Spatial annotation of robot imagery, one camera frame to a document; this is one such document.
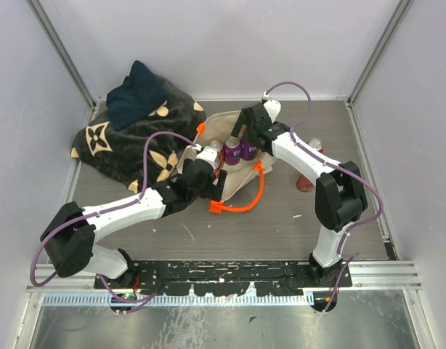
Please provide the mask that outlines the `purple soda can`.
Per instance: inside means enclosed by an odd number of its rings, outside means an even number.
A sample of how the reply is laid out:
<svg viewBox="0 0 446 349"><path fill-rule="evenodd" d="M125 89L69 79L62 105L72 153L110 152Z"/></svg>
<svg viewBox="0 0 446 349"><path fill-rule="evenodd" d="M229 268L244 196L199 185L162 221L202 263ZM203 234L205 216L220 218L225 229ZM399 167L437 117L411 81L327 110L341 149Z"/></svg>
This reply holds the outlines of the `purple soda can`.
<svg viewBox="0 0 446 349"><path fill-rule="evenodd" d="M224 161L233 166L240 162L241 144L237 137L230 136L224 142Z"/></svg>
<svg viewBox="0 0 446 349"><path fill-rule="evenodd" d="M245 140L240 141L241 158L244 161L251 161L256 157L257 147Z"/></svg>

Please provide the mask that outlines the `beige canvas tote bag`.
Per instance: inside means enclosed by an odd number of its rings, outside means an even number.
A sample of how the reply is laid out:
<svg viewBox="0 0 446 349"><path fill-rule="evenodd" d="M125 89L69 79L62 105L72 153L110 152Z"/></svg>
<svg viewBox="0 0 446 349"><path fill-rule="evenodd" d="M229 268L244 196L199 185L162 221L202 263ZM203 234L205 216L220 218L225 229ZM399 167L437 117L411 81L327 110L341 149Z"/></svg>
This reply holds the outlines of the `beige canvas tote bag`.
<svg viewBox="0 0 446 349"><path fill-rule="evenodd" d="M198 125L198 134L194 139L194 143L204 147L214 140L224 142L230 136L238 116L238 111L217 113L209 116L203 123ZM273 156L260 150L256 152L255 157L251 160L241 159L236 165L224 163L222 169L227 172L227 176L224 182L222 199L210 202L210 213L220 214L223 211L239 213L253 209L262 198L265 189L265 174L272 171L274 163L275 158ZM259 180L258 192L251 197L251 202L246 206L231 206L230 199L256 178Z"/></svg>

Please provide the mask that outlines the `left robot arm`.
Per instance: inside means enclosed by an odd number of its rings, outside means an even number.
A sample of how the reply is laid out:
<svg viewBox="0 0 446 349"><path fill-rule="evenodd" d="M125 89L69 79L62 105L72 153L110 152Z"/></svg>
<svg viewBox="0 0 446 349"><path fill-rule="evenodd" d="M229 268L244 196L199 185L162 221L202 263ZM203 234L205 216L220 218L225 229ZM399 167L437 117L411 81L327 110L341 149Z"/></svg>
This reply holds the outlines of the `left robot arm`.
<svg viewBox="0 0 446 349"><path fill-rule="evenodd" d="M41 235L55 275L67 278L86 271L120 288L130 287L137 275L130 256L122 249L99 246L98 241L130 225L181 212L197 198L220 198L224 179L216 176L218 165L218 159L188 159L182 173L157 182L144 195L90 208L65 204Z"/></svg>

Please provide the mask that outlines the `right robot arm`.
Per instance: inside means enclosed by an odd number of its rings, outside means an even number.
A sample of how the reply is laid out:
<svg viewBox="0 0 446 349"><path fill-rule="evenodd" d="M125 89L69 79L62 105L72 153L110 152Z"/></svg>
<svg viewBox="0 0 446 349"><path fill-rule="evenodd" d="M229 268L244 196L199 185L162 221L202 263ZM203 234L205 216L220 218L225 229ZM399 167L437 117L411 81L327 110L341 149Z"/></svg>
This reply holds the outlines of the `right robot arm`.
<svg viewBox="0 0 446 349"><path fill-rule="evenodd" d="M276 121L280 103L262 100L243 108L231 135L290 164L315 188L315 214L320 222L317 245L309 255L309 277L326 286L343 261L347 233L368 208L358 166L340 163L309 146L293 128Z"/></svg>

